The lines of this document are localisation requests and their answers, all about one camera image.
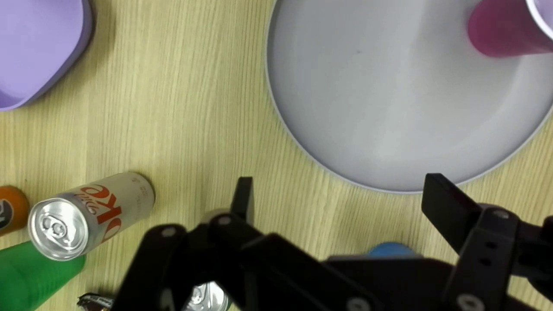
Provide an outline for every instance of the blue object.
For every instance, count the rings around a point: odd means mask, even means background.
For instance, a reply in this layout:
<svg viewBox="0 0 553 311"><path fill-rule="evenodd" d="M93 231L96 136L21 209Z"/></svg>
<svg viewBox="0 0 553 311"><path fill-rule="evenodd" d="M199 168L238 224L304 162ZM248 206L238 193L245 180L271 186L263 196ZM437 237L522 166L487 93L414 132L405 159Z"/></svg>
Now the blue object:
<svg viewBox="0 0 553 311"><path fill-rule="evenodd" d="M368 257L420 256L401 243L386 242L376 245L367 253Z"/></svg>

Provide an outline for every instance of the silver can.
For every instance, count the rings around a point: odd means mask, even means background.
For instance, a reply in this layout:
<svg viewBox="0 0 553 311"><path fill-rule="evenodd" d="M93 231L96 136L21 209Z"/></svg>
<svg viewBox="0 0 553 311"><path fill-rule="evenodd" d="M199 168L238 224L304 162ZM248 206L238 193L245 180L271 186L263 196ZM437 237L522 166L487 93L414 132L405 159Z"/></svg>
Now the silver can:
<svg viewBox="0 0 553 311"><path fill-rule="evenodd" d="M182 311L226 311L231 306L228 297L215 282L194 286L188 305Z"/></svg>
<svg viewBox="0 0 553 311"><path fill-rule="evenodd" d="M68 261L148 217L154 201L142 175L113 175L38 202L29 215L29 234L44 256Z"/></svg>

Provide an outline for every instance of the diet coke can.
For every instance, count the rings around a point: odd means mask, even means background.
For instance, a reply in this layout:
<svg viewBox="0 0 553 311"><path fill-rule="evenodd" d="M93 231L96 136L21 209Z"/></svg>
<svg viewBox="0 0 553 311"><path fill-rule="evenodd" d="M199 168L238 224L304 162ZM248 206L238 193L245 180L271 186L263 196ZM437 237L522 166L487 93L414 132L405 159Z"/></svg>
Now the diet coke can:
<svg viewBox="0 0 553 311"><path fill-rule="evenodd" d="M44 256L68 261L148 217L154 200L152 185L140 174L113 175L38 202L29 234Z"/></svg>

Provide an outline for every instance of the green cup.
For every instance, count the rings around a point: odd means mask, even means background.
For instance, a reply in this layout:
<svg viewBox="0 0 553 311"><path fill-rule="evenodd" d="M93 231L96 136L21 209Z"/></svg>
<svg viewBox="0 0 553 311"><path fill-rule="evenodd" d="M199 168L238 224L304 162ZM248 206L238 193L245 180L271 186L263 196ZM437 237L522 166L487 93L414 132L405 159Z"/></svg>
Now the green cup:
<svg viewBox="0 0 553 311"><path fill-rule="evenodd" d="M0 310L32 311L81 272L85 257L53 261L30 241L0 250Z"/></svg>

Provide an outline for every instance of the lavender bowl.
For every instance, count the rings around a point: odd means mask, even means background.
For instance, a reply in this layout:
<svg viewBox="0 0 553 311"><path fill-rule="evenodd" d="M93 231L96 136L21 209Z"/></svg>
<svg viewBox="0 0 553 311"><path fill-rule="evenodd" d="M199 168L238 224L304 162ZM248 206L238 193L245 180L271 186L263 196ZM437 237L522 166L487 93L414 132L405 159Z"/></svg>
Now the lavender bowl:
<svg viewBox="0 0 553 311"><path fill-rule="evenodd" d="M1 0L0 111L51 88L85 50L91 32L88 0Z"/></svg>

